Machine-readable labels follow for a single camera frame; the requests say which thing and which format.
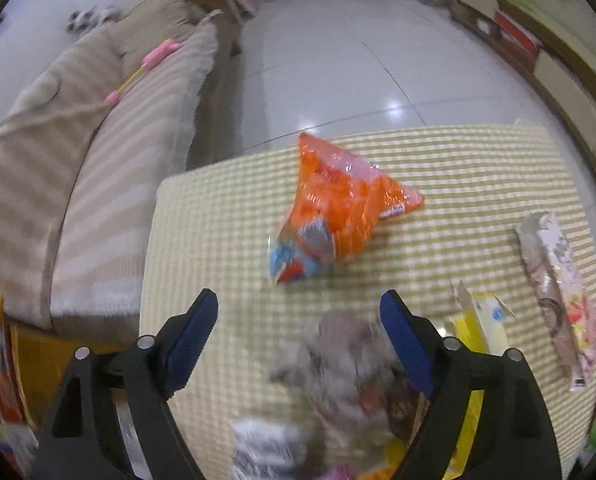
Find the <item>yellow snack box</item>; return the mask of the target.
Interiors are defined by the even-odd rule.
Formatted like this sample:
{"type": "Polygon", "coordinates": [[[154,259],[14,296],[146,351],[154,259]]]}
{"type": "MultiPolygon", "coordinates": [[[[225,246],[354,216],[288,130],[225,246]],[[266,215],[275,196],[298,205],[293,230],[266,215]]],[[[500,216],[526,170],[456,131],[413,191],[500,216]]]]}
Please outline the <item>yellow snack box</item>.
{"type": "Polygon", "coordinates": [[[440,479],[458,444],[469,397],[500,383],[498,359],[441,337],[427,318],[414,315],[391,289],[380,298],[379,318],[415,390],[430,401],[427,415],[394,473],[396,479],[440,479]]]}

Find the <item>pink white snack wrapper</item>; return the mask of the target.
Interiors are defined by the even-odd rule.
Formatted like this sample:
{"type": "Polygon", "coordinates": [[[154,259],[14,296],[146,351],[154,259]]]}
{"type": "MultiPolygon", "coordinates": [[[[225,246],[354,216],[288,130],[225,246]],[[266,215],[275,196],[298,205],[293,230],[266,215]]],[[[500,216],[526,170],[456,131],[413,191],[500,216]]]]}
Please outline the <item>pink white snack wrapper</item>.
{"type": "Polygon", "coordinates": [[[522,262],[569,389],[580,391],[590,384],[596,367],[596,310],[574,251],[553,211],[527,214],[515,231],[522,262]]]}

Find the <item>grey paper wrapper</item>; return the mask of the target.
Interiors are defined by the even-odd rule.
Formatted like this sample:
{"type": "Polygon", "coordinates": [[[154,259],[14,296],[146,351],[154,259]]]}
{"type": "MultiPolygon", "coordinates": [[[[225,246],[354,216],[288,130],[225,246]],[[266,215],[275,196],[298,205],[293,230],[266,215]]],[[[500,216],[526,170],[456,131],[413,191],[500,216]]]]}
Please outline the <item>grey paper wrapper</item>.
{"type": "Polygon", "coordinates": [[[387,396],[402,366],[377,318],[329,310],[283,344],[268,378],[303,394],[330,428],[348,434],[388,430],[387,396]]]}

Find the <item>orange snack bag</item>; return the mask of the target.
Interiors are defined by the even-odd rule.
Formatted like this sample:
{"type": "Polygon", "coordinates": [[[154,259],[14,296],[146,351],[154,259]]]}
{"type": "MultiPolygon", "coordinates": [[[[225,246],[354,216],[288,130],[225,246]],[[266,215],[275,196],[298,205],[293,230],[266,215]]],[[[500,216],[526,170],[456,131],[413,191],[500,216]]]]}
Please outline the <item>orange snack bag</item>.
{"type": "Polygon", "coordinates": [[[270,277],[291,283],[322,274],[363,252],[379,221],[424,203],[417,188],[367,159],[300,133],[295,199],[270,243],[270,277]]]}

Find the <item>orange cardboard box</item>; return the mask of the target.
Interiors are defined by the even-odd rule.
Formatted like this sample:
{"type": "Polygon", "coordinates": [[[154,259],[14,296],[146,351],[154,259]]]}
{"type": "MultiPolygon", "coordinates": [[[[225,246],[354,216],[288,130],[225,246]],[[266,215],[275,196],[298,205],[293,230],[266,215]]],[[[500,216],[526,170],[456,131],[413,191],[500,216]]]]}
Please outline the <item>orange cardboard box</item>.
{"type": "Polygon", "coordinates": [[[98,354],[123,349],[119,344],[94,344],[62,338],[42,330],[11,325],[10,353],[22,410],[29,426],[42,427],[64,371],[77,348],[87,346],[98,354]]]}

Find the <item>green checkered tablecloth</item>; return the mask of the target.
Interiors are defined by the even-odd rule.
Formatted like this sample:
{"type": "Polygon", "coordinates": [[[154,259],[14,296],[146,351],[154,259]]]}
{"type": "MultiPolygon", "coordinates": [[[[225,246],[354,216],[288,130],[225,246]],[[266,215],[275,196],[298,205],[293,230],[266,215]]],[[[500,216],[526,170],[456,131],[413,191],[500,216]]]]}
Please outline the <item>green checkered tablecloth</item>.
{"type": "Polygon", "coordinates": [[[552,211],[596,307],[596,251],[586,210],[552,136],[538,125],[405,129],[343,136],[346,150],[413,185],[425,203],[379,223],[371,243],[330,273],[274,284],[271,238],[294,201],[294,148],[242,156],[169,178],[157,193],[143,280],[140,330],[155,333],[204,288],[218,322],[170,410],[202,473],[223,479],[232,422],[259,415],[314,422],[306,401],[266,373],[280,345],[330,309],[373,314],[389,289],[433,321],[456,309],[453,286],[495,294],[505,326],[544,396],[563,472],[586,443],[596,387],[568,387],[526,277],[516,226],[552,211]]]}

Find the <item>striped beige sofa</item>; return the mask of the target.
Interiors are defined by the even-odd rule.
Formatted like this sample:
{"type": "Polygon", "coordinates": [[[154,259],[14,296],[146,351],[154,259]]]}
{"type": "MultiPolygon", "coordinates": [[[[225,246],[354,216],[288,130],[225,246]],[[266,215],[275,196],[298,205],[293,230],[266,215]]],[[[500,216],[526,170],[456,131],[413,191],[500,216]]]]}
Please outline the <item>striped beige sofa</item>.
{"type": "Polygon", "coordinates": [[[157,190],[212,159],[225,16],[187,0],[194,32],[114,107],[110,28],[66,49],[0,123],[0,299],[19,321],[98,341],[138,332],[157,190]]]}

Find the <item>pink toy wand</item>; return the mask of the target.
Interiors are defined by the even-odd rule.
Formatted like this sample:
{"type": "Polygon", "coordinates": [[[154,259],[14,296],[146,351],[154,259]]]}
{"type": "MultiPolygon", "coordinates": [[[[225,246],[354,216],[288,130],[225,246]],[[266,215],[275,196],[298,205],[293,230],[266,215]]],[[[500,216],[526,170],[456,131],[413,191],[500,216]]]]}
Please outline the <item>pink toy wand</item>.
{"type": "Polygon", "coordinates": [[[144,56],[140,67],[119,88],[110,92],[108,96],[106,96],[104,104],[110,107],[116,106],[123,96],[130,91],[143,76],[156,68],[160,63],[164,62],[168,56],[179,51],[181,47],[182,44],[171,38],[164,40],[158,47],[144,56]]]}

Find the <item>red flat box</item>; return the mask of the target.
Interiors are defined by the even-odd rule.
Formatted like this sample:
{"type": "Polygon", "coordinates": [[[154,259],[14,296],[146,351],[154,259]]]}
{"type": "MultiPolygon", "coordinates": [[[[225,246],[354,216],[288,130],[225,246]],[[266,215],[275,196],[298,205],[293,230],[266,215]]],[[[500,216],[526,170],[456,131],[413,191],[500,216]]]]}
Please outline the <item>red flat box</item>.
{"type": "Polygon", "coordinates": [[[514,18],[500,10],[496,10],[493,21],[501,29],[503,38],[517,44],[530,55],[536,56],[539,53],[542,46],[541,40],[528,28],[515,21],[514,18]]]}

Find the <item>long TV cabinet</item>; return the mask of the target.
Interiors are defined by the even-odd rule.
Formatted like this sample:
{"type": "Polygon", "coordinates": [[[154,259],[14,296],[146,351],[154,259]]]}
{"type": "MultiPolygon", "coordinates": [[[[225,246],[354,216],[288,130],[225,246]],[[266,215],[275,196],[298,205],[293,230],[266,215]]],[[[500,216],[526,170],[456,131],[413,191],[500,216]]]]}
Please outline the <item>long TV cabinet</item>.
{"type": "Polygon", "coordinates": [[[570,32],[522,0],[449,0],[463,25],[524,78],[578,142],[596,177],[596,57],[570,32]],[[542,42],[536,56],[502,37],[493,21],[506,13],[542,42]]]}

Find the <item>panda plush toy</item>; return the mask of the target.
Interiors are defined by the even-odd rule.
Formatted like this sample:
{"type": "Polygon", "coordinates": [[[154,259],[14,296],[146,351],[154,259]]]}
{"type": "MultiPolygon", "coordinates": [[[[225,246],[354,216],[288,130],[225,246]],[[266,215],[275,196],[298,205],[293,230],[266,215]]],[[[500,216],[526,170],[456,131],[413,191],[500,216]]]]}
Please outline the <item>panda plush toy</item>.
{"type": "Polygon", "coordinates": [[[120,9],[116,6],[105,6],[101,9],[94,6],[89,11],[74,11],[69,15],[66,31],[83,36],[106,23],[118,21],[120,15],[120,9]]]}

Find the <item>beige sofa cushion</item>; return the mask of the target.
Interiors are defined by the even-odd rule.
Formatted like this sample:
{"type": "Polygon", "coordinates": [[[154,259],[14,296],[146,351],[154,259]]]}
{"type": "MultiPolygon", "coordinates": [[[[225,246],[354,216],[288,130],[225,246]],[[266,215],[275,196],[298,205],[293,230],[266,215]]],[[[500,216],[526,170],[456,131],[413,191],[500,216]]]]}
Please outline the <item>beige sofa cushion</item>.
{"type": "Polygon", "coordinates": [[[144,56],[164,40],[184,41],[194,32],[187,0],[143,0],[110,28],[123,76],[133,74],[144,56]]]}

